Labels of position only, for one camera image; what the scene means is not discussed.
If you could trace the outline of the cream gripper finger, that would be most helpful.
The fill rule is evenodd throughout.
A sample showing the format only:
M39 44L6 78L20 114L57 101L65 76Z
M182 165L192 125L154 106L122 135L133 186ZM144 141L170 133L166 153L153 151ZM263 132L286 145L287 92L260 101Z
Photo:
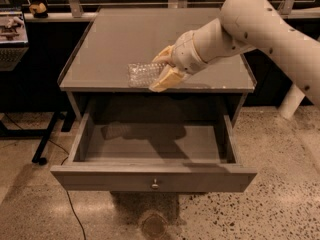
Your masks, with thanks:
M149 89L152 92L163 92L177 86L179 83L183 82L186 77L187 74L177 67L166 65L159 77L150 84Z
M173 46L169 45L165 47L162 51L160 51L152 60L153 63L164 63L172 65L172 50Z

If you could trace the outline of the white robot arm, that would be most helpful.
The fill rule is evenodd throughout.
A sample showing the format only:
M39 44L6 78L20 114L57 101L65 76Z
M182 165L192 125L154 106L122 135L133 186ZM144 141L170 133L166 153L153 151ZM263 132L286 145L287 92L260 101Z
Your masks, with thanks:
M219 60L254 49L320 105L320 43L288 25L268 0L225 0L216 19L183 33L153 59L165 68L149 89L165 91Z

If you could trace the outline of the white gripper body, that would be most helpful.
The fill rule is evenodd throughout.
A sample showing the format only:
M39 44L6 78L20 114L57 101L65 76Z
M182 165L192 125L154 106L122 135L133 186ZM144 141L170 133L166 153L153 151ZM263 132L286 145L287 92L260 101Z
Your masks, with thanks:
M197 74L216 59L216 35L210 31L191 30L182 34L171 53L173 65L190 75Z

